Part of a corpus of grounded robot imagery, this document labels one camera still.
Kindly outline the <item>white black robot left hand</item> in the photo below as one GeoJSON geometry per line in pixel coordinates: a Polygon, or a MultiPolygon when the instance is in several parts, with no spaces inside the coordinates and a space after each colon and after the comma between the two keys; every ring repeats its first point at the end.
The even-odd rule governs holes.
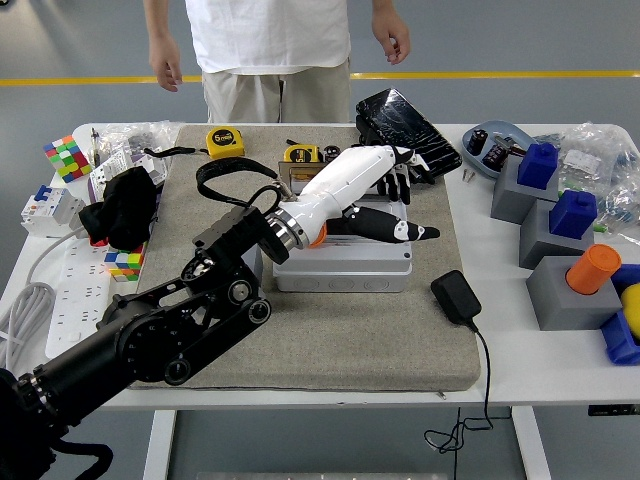
{"type": "Polygon", "coordinates": [[[342,219],[350,233],[387,243],[437,238],[440,231],[403,220],[396,215],[357,206],[389,173],[403,180],[408,166],[424,167],[421,156],[404,147],[362,146],[344,150],[320,171],[292,201],[282,201],[268,216],[269,224],[289,250],[315,242],[330,219],[342,219]]]}

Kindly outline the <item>person's left hand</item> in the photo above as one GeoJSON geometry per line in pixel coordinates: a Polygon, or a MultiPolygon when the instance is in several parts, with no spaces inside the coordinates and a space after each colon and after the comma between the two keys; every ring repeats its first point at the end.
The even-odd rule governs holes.
{"type": "Polygon", "coordinates": [[[391,65],[402,63],[411,52],[408,26],[395,11],[376,11],[372,15],[372,33],[391,65]]]}

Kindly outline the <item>person's right hand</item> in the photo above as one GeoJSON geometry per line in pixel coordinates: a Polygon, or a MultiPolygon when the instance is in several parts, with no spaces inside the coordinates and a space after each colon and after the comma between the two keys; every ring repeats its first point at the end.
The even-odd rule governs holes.
{"type": "Polygon", "coordinates": [[[149,38],[149,64],[162,89],[172,93],[178,91],[182,84],[180,50],[170,34],[149,38]]]}

